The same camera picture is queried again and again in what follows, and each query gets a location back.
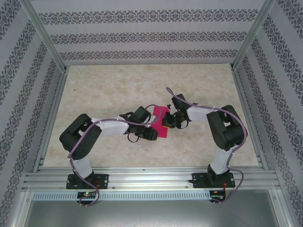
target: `pink block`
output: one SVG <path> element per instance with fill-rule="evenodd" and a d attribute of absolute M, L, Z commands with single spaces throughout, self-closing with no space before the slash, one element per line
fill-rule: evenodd
<path fill-rule="evenodd" d="M 162 112 L 161 117 L 159 118 L 159 120 L 157 120 L 151 126 L 158 132 L 158 137 L 167 138 L 168 128 L 162 126 L 162 119 L 164 118 L 165 113 L 169 112 L 169 109 L 164 106 L 160 106 L 160 108 L 161 108 L 161 112 Z M 157 117 L 160 115 L 160 111 L 157 107 L 154 108 L 153 115 L 155 115 Z"/>

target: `patterned wallpaper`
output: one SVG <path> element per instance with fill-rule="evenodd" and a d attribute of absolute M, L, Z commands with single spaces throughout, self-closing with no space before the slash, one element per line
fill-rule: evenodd
<path fill-rule="evenodd" d="M 277 0 L 237 69 L 268 165 L 303 226 L 303 5 Z"/>
<path fill-rule="evenodd" d="M 61 72 L 17 0 L 0 1 L 0 227 L 33 170 Z"/>
<path fill-rule="evenodd" d="M 231 63 L 264 0 L 34 0 L 65 64 Z"/>

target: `beige floor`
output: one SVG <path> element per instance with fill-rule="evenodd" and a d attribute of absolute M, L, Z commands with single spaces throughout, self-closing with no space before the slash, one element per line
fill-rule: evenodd
<path fill-rule="evenodd" d="M 228 64 L 71 66 L 48 146 L 44 166 L 69 166 L 59 136 L 80 114 L 116 117 L 139 106 L 166 106 L 171 95 L 202 105 L 233 105 L 244 120 Z M 89 154 L 92 166 L 175 167 L 207 166 L 216 151 L 209 126 L 191 122 L 183 130 L 170 129 L 168 137 L 130 143 L 125 135 L 99 138 Z M 250 137 L 233 156 L 233 166 L 257 165 Z"/>

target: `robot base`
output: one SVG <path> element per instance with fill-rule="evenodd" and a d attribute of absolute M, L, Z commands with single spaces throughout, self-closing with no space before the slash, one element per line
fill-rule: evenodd
<path fill-rule="evenodd" d="M 192 176 L 193 180 L 189 182 L 193 184 L 194 188 L 223 188 L 224 183 L 226 188 L 234 188 L 236 186 L 232 173 L 221 176 L 214 183 L 211 183 L 207 173 L 193 173 Z"/>
<path fill-rule="evenodd" d="M 93 174 L 86 178 L 88 182 L 96 186 L 98 189 L 107 189 L 108 174 Z M 66 183 L 66 189 L 93 189 L 88 184 L 84 183 L 76 174 L 69 174 Z"/>

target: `cable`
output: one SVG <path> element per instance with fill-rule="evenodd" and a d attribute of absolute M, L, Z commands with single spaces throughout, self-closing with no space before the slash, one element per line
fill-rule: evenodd
<path fill-rule="evenodd" d="M 148 120 L 147 120 L 147 122 L 149 122 L 149 121 L 151 120 L 151 118 L 152 118 L 152 114 L 149 113 L 149 114 L 148 114 Z"/>
<path fill-rule="evenodd" d="M 184 128 L 186 128 L 188 126 L 189 121 L 186 121 L 186 126 Z"/>
<path fill-rule="evenodd" d="M 93 202 L 91 202 L 90 204 L 82 204 L 81 203 L 81 200 L 83 199 L 83 197 L 80 198 L 79 200 L 79 204 L 80 206 L 85 206 L 85 207 L 89 207 L 89 206 L 92 206 L 94 205 L 95 203 L 98 202 L 98 200 L 100 199 L 100 192 L 98 190 L 98 188 L 96 186 L 94 186 L 93 184 L 91 184 L 90 182 L 88 182 L 87 180 L 85 180 L 79 173 L 78 171 L 76 170 L 75 168 L 75 165 L 73 164 L 72 162 L 72 155 L 73 153 L 75 152 L 75 150 L 78 148 L 78 146 L 80 145 L 80 143 L 82 142 L 82 140 L 84 139 L 84 137 L 86 136 L 86 134 L 90 131 L 90 129 L 92 127 L 94 127 L 96 124 L 100 123 L 100 122 L 108 122 L 108 121 L 115 121 L 115 122 L 124 122 L 124 123 L 127 123 L 127 124 L 133 124 L 133 125 L 139 125 L 139 126 L 146 126 L 146 125 L 151 125 L 153 123 L 155 123 L 157 120 L 160 119 L 161 115 L 162 115 L 162 110 L 161 108 L 158 106 L 158 105 L 155 105 L 155 104 L 150 104 L 146 107 L 146 109 L 148 107 L 151 107 L 151 106 L 155 106 L 159 109 L 159 116 L 156 117 L 151 123 L 134 123 L 134 122 L 129 122 L 129 121 L 126 121 L 126 120 L 121 120 L 121 119 L 117 119 L 117 118 L 108 118 L 108 119 L 103 119 L 103 120 L 100 120 L 100 121 L 96 121 L 94 123 L 92 123 L 86 130 L 85 132 L 82 134 L 82 136 L 80 137 L 80 139 L 78 140 L 78 142 L 76 143 L 76 145 L 72 148 L 72 150 L 70 151 L 70 153 L 68 154 L 67 158 L 70 160 L 70 164 L 71 164 L 71 167 L 73 169 L 73 171 L 75 172 L 75 174 L 86 184 L 88 184 L 89 186 L 91 186 L 93 189 L 96 190 L 97 192 L 97 198 L 96 200 L 94 200 Z"/>
<path fill-rule="evenodd" d="M 196 104 L 190 103 L 190 102 L 188 102 L 188 101 L 186 101 L 186 100 L 184 100 L 184 99 L 182 99 L 182 98 L 176 96 L 176 95 L 174 94 L 174 92 L 173 92 L 169 87 L 166 87 L 166 90 L 167 90 L 173 97 L 175 97 L 176 99 L 178 99 L 178 100 L 180 100 L 180 101 L 182 101 L 182 102 L 184 102 L 184 103 L 186 103 L 186 104 L 188 104 L 188 105 L 191 105 L 191 106 L 194 106 L 194 107 L 198 107 L 198 108 L 204 108 L 204 109 L 208 109 L 208 110 L 217 110 L 217 111 L 224 112 L 224 113 L 228 114 L 229 116 L 233 117 L 234 119 L 236 119 L 236 121 L 237 121 L 237 122 L 240 124 L 240 126 L 242 127 L 243 132 L 244 132 L 243 141 L 242 141 L 242 143 L 241 143 L 239 146 L 237 146 L 237 147 L 231 152 L 231 154 L 229 155 L 229 157 L 228 157 L 228 159 L 227 159 L 227 162 L 226 162 L 226 166 L 227 166 L 227 168 L 228 168 L 230 171 L 239 172 L 239 173 L 241 173 L 241 176 L 242 176 L 242 177 L 241 177 L 240 183 L 239 183 L 238 186 L 235 188 L 235 190 L 234 190 L 234 191 L 233 191 L 233 192 L 232 192 L 224 201 L 222 201 L 222 202 L 218 202 L 218 201 L 217 201 L 217 203 L 221 204 L 221 203 L 223 203 L 223 202 L 228 201 L 228 200 L 235 194 L 235 192 L 238 190 L 238 188 L 240 188 L 240 186 L 241 186 L 241 184 L 242 184 L 242 182 L 243 182 L 243 179 L 244 179 L 244 173 L 243 173 L 241 170 L 232 169 L 232 168 L 229 167 L 229 162 L 230 162 L 230 160 L 231 160 L 231 158 L 232 158 L 234 152 L 235 152 L 236 150 L 240 149 L 240 148 L 245 144 L 245 141 L 246 141 L 246 138 L 247 138 L 247 131 L 246 131 L 246 128 L 245 128 L 244 124 L 242 123 L 242 121 L 241 121 L 236 115 L 234 115 L 233 113 L 231 113 L 231 112 L 229 112 L 229 111 L 227 111 L 227 110 L 224 110 L 224 109 L 221 109 L 221 108 L 217 108 L 217 107 L 196 105 Z"/>
<path fill-rule="evenodd" d="M 129 134 L 127 135 L 127 139 L 128 139 L 128 141 L 130 141 L 130 142 L 132 142 L 132 143 L 136 143 L 136 142 L 138 142 L 138 140 L 139 140 L 139 136 L 138 136 L 138 138 L 137 138 L 137 140 L 136 141 L 131 141 L 130 139 L 129 139 Z"/>

